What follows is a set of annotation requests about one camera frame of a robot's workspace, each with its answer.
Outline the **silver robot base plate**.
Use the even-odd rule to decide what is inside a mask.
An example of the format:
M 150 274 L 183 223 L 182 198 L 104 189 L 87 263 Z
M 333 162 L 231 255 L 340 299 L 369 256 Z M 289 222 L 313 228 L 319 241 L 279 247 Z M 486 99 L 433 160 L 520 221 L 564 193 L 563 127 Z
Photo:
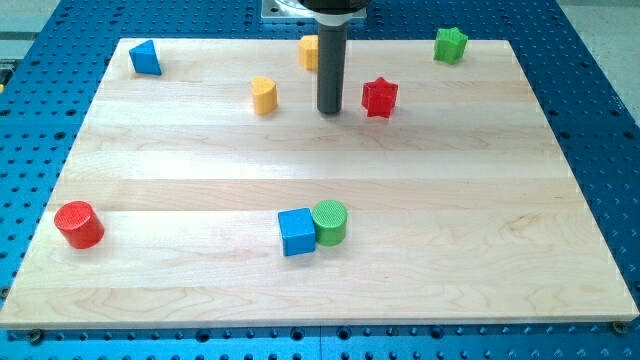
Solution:
M 362 8 L 350 14 L 328 15 L 310 10 L 299 0 L 261 0 L 261 18 L 263 20 L 285 21 L 294 19 L 322 19 L 332 21 L 364 20 L 367 10 Z

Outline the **black robot arm end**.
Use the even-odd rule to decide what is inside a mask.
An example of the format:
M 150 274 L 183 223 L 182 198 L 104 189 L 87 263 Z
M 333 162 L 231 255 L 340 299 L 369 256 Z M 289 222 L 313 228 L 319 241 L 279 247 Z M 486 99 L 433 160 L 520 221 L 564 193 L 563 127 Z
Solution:
M 319 24 L 333 27 L 351 20 L 370 2 L 371 0 L 299 0 L 299 3 L 312 13 Z

